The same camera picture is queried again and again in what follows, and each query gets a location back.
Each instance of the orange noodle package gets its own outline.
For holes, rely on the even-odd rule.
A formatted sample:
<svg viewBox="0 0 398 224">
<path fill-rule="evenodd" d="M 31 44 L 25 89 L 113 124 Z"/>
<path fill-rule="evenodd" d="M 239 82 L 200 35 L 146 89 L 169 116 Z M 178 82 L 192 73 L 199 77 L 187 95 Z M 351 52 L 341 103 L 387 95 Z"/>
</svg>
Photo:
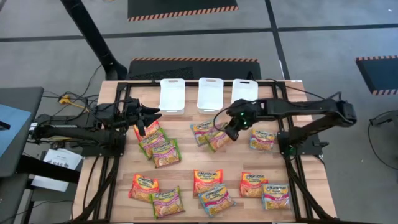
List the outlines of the orange noodle package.
<svg viewBox="0 0 398 224">
<path fill-rule="evenodd" d="M 262 188 L 262 204 L 264 209 L 290 208 L 289 187 L 287 184 L 264 184 Z"/>
<path fill-rule="evenodd" d="M 274 141 L 275 134 L 253 129 L 250 137 L 250 148 L 263 152 L 271 152 L 274 147 Z"/>
<path fill-rule="evenodd" d="M 229 195 L 225 184 L 219 184 L 212 190 L 199 194 L 198 196 L 206 213 L 210 217 L 214 217 L 217 213 L 236 205 L 236 202 L 232 200 L 232 197 Z"/>
<path fill-rule="evenodd" d="M 140 143 L 139 147 L 148 159 L 152 158 L 152 148 L 167 142 L 167 136 L 163 129 L 160 128 L 154 134 L 144 138 Z"/>
<path fill-rule="evenodd" d="M 132 187 L 129 191 L 129 198 L 141 200 L 150 203 L 150 195 L 159 192 L 159 182 L 157 179 L 144 177 L 136 174 L 132 180 Z"/>
<path fill-rule="evenodd" d="M 152 157 L 154 158 L 155 168 L 180 162 L 181 153 L 177 140 L 173 139 L 152 148 Z"/>
<path fill-rule="evenodd" d="M 232 142 L 232 139 L 224 131 L 219 131 L 217 134 L 215 134 L 212 137 L 208 137 L 208 136 L 205 136 L 205 137 L 206 137 L 207 143 L 209 145 L 209 148 L 213 152 L 216 152 L 219 148 Z"/>
<path fill-rule="evenodd" d="M 168 192 L 152 194 L 150 199 L 154 209 L 155 219 L 184 212 L 180 187 L 178 186 Z"/>
<path fill-rule="evenodd" d="M 227 123 L 216 124 L 218 129 L 221 129 L 226 125 Z M 218 132 L 218 130 L 214 128 L 213 120 L 205 121 L 202 124 L 191 124 L 190 127 L 198 146 L 202 146 L 207 143 L 206 136 L 212 137 L 212 135 Z"/>
<path fill-rule="evenodd" d="M 216 172 L 193 170 L 193 195 L 197 196 L 223 183 L 223 170 Z"/>
<path fill-rule="evenodd" d="M 267 184 L 268 180 L 264 175 L 255 175 L 250 172 L 242 172 L 240 194 L 242 197 L 261 198 L 262 185 Z"/>
<path fill-rule="evenodd" d="M 144 129 L 145 129 L 145 136 L 140 136 L 137 126 L 134 125 L 134 132 L 135 132 L 139 142 L 141 142 L 144 138 L 154 134 L 157 130 L 159 130 L 160 129 L 159 122 L 154 121 L 152 124 L 150 124 L 148 126 L 148 128 L 144 128 Z"/>
</svg>

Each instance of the wooden tabletop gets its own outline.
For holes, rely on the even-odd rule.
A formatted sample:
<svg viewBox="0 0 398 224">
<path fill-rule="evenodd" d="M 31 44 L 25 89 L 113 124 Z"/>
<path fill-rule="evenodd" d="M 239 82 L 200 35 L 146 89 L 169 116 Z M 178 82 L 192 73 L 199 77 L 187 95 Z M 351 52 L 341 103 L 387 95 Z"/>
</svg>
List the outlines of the wooden tabletop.
<svg viewBox="0 0 398 224">
<path fill-rule="evenodd" d="M 303 90 L 302 82 L 285 81 L 287 86 Z M 117 82 L 105 81 L 102 84 L 98 103 L 112 103 L 116 96 Z M 306 101 L 305 94 L 301 91 L 287 89 L 290 101 Z M 182 161 L 178 164 L 155 169 L 152 161 L 148 161 L 139 150 L 138 141 L 133 129 L 127 132 L 127 143 L 124 155 L 120 158 L 119 170 L 116 182 L 116 190 L 113 201 L 111 222 L 154 222 L 152 205 L 138 200 L 130 199 L 128 192 L 131 189 L 134 174 L 142 174 L 157 178 L 161 190 L 170 190 L 180 186 L 182 202 L 185 212 L 178 215 L 162 218 L 160 222 L 276 222 L 294 221 L 293 210 L 263 210 L 262 201 L 257 198 L 241 198 L 239 196 L 239 183 L 242 171 L 264 174 L 270 183 L 288 184 L 285 162 L 279 154 L 279 145 L 275 143 L 274 153 L 260 153 L 249 148 L 250 130 L 239 132 L 236 142 L 220 149 L 216 153 L 210 152 L 207 146 L 198 147 L 190 124 L 199 124 L 209 119 L 212 115 L 200 114 L 197 110 L 197 87 L 185 89 L 185 113 L 177 116 L 163 116 L 159 119 L 160 126 L 167 136 L 177 138 L 181 151 Z M 159 106 L 160 87 L 132 87 L 131 96 L 140 99 L 145 106 Z M 271 88 L 259 86 L 259 98 L 272 98 Z M 224 88 L 224 107 L 231 103 L 231 87 Z M 294 116 L 295 126 L 303 126 L 311 122 L 311 116 Z M 220 121 L 229 121 L 223 114 Z M 260 122 L 253 128 L 278 132 L 277 122 Z M 336 216 L 329 184 L 323 164 L 314 156 L 302 156 L 303 169 L 307 179 L 309 191 L 325 209 L 327 213 Z M 79 215 L 82 211 L 83 196 L 87 185 L 88 175 L 94 158 L 84 160 L 80 180 L 73 205 L 73 214 Z M 102 166 L 100 158 L 93 171 L 88 187 L 86 204 L 90 202 L 97 191 L 98 181 Z M 218 170 L 223 169 L 224 183 L 229 194 L 236 201 L 236 206 L 227 209 L 214 218 L 208 218 L 199 199 L 194 198 L 193 169 Z M 302 195 L 297 189 L 302 216 L 305 216 Z M 100 218 L 104 217 L 108 192 L 105 192 Z"/>
</svg>

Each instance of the orange and black striped edge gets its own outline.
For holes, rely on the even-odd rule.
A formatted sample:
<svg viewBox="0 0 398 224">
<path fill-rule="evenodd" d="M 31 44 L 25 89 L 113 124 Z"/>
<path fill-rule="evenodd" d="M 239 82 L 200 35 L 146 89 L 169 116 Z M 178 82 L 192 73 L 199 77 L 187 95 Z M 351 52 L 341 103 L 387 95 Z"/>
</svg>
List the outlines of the orange and black striped edge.
<svg viewBox="0 0 398 224">
<path fill-rule="evenodd" d="M 388 55 L 388 56 L 373 56 L 373 57 L 358 57 L 356 58 L 356 62 L 365 61 L 365 60 L 381 60 L 381 59 L 396 59 L 398 56 L 396 55 Z M 398 94 L 398 90 L 373 90 L 373 95 L 396 95 Z"/>
<path fill-rule="evenodd" d="M 238 9 L 239 9 L 238 6 L 226 6 L 226 7 L 217 7 L 211 9 L 199 9 L 199 10 L 189 10 L 181 12 L 161 13 L 161 14 L 146 15 L 146 16 L 134 16 L 129 18 L 129 22 L 144 21 L 151 19 L 165 19 L 165 18 L 180 17 L 180 16 L 194 16 L 194 15 L 208 14 L 215 12 L 237 11 Z"/>
<path fill-rule="evenodd" d="M 184 62 L 257 62 L 258 59 L 253 58 L 152 58 L 152 57 L 142 57 L 133 58 L 131 61 L 184 61 Z"/>
</svg>

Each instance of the black stand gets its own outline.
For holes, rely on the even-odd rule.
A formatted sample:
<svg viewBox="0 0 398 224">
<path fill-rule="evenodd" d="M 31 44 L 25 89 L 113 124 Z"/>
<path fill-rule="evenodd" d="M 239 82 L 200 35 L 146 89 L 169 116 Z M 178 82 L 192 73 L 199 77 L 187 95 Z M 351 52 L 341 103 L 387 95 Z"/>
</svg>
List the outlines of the black stand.
<svg viewBox="0 0 398 224">
<path fill-rule="evenodd" d="M 61 2 L 101 62 L 106 73 L 106 79 L 125 80 L 127 69 L 113 57 L 81 0 L 61 0 Z"/>
</svg>

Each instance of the white paper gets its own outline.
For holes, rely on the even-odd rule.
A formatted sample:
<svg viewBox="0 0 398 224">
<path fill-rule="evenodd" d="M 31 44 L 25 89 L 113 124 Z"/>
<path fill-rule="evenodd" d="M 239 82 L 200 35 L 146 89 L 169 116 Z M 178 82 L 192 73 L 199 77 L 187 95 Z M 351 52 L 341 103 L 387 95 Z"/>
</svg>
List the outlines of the white paper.
<svg viewBox="0 0 398 224">
<path fill-rule="evenodd" d="M 75 170 L 77 165 L 81 161 L 81 158 L 82 157 L 79 154 L 76 154 L 66 149 L 49 149 L 44 157 L 44 162 Z M 35 176 L 32 181 L 33 186 L 43 187 L 51 190 L 58 190 L 61 192 L 65 192 L 67 190 L 68 184 L 68 182 L 54 180 L 41 176 Z"/>
</svg>

